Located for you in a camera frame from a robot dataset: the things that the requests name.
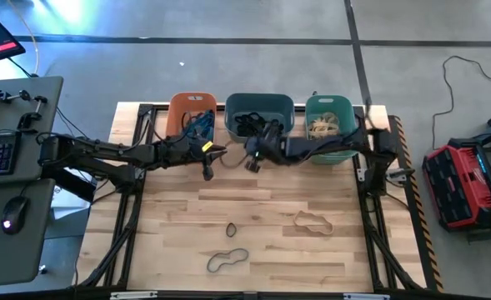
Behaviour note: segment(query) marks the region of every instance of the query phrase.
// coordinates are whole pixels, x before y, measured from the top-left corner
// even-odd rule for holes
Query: black rubber band
[[[233,222],[230,222],[227,225],[227,229],[225,230],[227,237],[231,238],[231,237],[235,236],[237,232],[238,232],[238,228],[236,227],[236,225],[234,225]]]
[[[245,252],[245,254],[247,254],[244,258],[242,259],[239,259],[235,262],[223,262],[222,264],[218,265],[218,267],[215,268],[215,270],[211,270],[210,269],[210,263],[212,262],[212,260],[218,256],[229,256],[230,257],[230,254],[232,254],[233,252],[236,252],[236,251],[243,251]],[[210,272],[210,273],[216,273],[217,271],[219,271],[219,269],[224,266],[224,265],[229,265],[229,266],[232,266],[236,263],[240,263],[240,262],[244,262],[248,260],[248,251],[247,249],[243,249],[243,248],[236,248],[234,250],[230,250],[229,252],[219,252],[219,253],[215,253],[209,260],[208,260],[208,263],[206,264],[206,269]]]

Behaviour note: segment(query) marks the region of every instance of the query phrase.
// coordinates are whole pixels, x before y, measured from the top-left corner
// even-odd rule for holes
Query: wooden table
[[[131,143],[138,105],[118,104],[111,143]],[[388,127],[384,106],[373,106],[371,115],[377,127]],[[159,112],[156,129],[162,136],[166,118],[165,112]],[[304,135],[302,114],[296,115],[295,124],[292,135]],[[219,113],[215,142],[227,141]],[[223,159],[234,163],[243,154],[241,146],[231,145]],[[243,167],[226,169],[217,161],[213,170],[215,176],[209,182],[204,182],[200,165],[148,173],[128,289],[373,291],[351,160],[337,166],[264,163],[258,174]],[[113,186],[106,186],[96,197],[112,190]],[[388,186],[388,191],[405,201],[403,189]],[[110,247],[119,198],[116,194],[92,207],[78,258],[81,280]],[[388,197],[382,197],[382,205],[393,254],[414,281],[425,286],[409,212]],[[295,227],[293,216],[301,210],[327,218],[334,225],[333,233],[325,237]],[[234,237],[225,234],[230,222],[238,228]],[[248,260],[224,266],[217,273],[207,271],[212,255],[234,248],[246,248]],[[385,283],[382,255],[377,257]]]

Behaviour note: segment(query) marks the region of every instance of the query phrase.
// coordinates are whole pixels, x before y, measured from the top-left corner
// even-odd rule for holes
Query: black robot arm
[[[366,134],[373,137],[373,149],[366,146]],[[392,161],[397,158],[391,133],[385,129],[371,129],[365,132],[359,128],[346,136],[308,140],[305,137],[283,136],[277,127],[267,124],[260,136],[247,140],[245,149],[252,157],[246,163],[245,168],[255,173],[260,169],[259,162],[264,159],[277,165],[292,166],[316,154],[345,150],[358,151],[371,162],[365,172],[365,190],[376,195],[386,193],[386,171]]]
[[[46,173],[74,168],[108,178],[119,192],[134,185],[141,172],[190,163],[201,163],[204,179],[210,180],[213,177],[210,165],[226,153],[225,147],[214,145],[200,135],[168,137],[150,145],[133,146],[56,133],[41,133],[37,140],[42,144],[38,163]],[[113,165],[103,160],[128,164]]]

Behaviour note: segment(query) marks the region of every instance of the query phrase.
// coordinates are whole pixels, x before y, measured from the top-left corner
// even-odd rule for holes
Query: gray floor
[[[36,34],[171,38],[350,38],[343,0],[13,0]],[[491,0],[353,0],[361,39],[491,41]],[[6,3],[0,20],[28,35]],[[28,53],[16,60],[27,69]],[[304,103],[312,91],[340,94],[361,103],[351,46],[39,43],[39,74],[65,78],[60,107],[95,138],[107,138],[120,101],[165,101],[174,93],[202,90],[219,101],[239,92],[286,93]],[[414,162],[431,148],[431,116],[449,108],[441,64],[450,55],[472,58],[491,75],[491,47],[363,47],[374,103],[403,119]],[[0,78],[21,73],[0,62]],[[476,67],[448,64],[456,106],[438,118],[437,144],[480,133],[491,117],[491,82]],[[55,130],[65,131],[59,122]],[[491,241],[468,244],[436,222],[426,188],[425,212],[446,291],[491,297]],[[66,221],[53,235],[69,232]],[[66,287],[80,237],[46,242],[42,260],[54,272],[0,291]],[[65,253],[53,259],[51,253]]]

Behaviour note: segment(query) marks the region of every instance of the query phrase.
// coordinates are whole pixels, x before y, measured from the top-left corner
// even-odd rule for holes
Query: plastic bin
[[[305,107],[304,126],[306,138],[310,139],[308,125],[324,113],[334,113],[339,120],[340,134],[346,135],[356,130],[353,104],[342,96],[312,96]],[[317,164],[338,164],[354,156],[356,151],[341,151],[328,154],[313,155],[310,160]]]
[[[245,143],[248,137],[238,135],[235,117],[258,113],[266,121],[278,120],[284,126],[283,133],[289,133],[295,122],[292,98],[282,94],[235,93],[225,103],[225,127],[230,138],[236,143]]]
[[[168,112],[167,136],[182,134],[183,127],[187,125],[189,114],[196,116],[212,110],[214,118],[217,115],[218,102],[212,94],[207,92],[180,92],[171,98]]]

